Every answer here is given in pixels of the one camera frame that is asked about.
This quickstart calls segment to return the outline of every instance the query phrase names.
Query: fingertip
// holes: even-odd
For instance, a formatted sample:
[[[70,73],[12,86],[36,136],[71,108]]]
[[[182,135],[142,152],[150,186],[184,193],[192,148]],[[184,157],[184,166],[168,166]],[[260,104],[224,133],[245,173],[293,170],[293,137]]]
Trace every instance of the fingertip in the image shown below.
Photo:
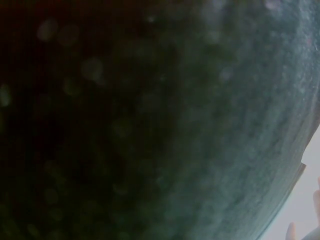
[[[313,200],[317,203],[320,202],[320,190],[316,190],[313,193]]]
[[[296,224],[294,222],[291,222],[289,224],[288,230],[286,231],[285,239],[286,240],[296,239]]]

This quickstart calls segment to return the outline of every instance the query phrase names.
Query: water droplet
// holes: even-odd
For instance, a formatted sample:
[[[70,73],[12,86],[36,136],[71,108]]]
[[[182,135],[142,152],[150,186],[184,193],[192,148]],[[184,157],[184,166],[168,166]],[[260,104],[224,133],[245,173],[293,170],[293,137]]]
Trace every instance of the water droplet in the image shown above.
[[[66,239],[66,235],[64,235],[64,233],[60,230],[55,230],[50,232],[47,237],[47,240],[65,240]]]
[[[80,29],[77,25],[64,26],[57,35],[57,41],[64,47],[70,47],[78,40]]]
[[[57,33],[58,31],[58,23],[54,18],[49,18],[45,20],[41,25],[39,26],[36,36],[39,40],[43,42],[49,42],[52,37]]]
[[[147,20],[147,22],[148,23],[154,23],[155,21],[156,21],[156,16],[154,16],[154,15],[150,15],[150,16],[148,16],[147,18],[146,18],[146,20]]]
[[[7,107],[11,103],[10,89],[7,84],[2,84],[0,88],[0,103],[2,107]]]
[[[81,88],[74,79],[66,77],[63,83],[63,91],[69,96],[77,96],[81,93]]]
[[[64,218],[64,214],[60,208],[51,209],[49,215],[57,222]]]
[[[207,41],[209,44],[218,44],[221,38],[221,34],[218,31],[210,31],[207,34]]]
[[[119,240],[130,240],[130,236],[129,236],[129,234],[126,233],[126,232],[120,232],[120,233],[118,234],[118,239],[119,239]]]
[[[59,200],[58,193],[54,189],[46,189],[44,196],[48,204],[56,204]]]
[[[126,195],[128,193],[128,188],[125,184],[113,184],[113,191],[119,195]]]
[[[33,225],[33,224],[28,224],[28,226],[27,226],[26,228],[27,228],[28,232],[29,232],[32,236],[38,237],[38,236],[40,235],[40,234],[39,234],[39,231],[38,231],[38,229],[36,228],[35,225]]]
[[[103,63],[97,57],[91,57],[85,60],[81,65],[82,76],[90,81],[99,81],[103,71]]]
[[[233,75],[233,69],[231,67],[225,67],[220,73],[220,80],[227,82]]]

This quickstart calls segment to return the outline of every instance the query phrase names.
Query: finger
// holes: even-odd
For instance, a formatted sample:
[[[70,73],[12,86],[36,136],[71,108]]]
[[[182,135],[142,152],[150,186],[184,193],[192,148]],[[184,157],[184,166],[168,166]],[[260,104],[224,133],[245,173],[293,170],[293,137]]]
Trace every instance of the finger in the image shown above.
[[[297,240],[296,238],[296,225],[291,222],[288,230],[286,231],[285,240]]]
[[[313,193],[313,205],[316,218],[318,220],[318,225],[320,226],[320,190]]]

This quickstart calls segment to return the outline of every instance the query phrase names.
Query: hand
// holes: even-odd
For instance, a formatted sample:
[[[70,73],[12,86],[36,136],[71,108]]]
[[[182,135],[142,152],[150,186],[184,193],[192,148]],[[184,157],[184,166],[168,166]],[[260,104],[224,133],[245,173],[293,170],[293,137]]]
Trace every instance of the hand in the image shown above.
[[[318,220],[318,227],[305,236],[302,240],[320,240],[320,177],[318,177],[319,189],[313,194],[313,204],[315,214]],[[296,238],[296,226],[292,222],[290,223],[286,232],[285,240],[297,240]]]

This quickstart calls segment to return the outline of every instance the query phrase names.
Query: speckled surface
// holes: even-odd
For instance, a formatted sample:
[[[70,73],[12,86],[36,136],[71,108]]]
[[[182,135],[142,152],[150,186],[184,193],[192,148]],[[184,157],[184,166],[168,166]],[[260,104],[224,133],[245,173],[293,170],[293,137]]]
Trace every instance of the speckled surface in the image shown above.
[[[255,240],[318,126],[319,10],[0,6],[0,238]]]

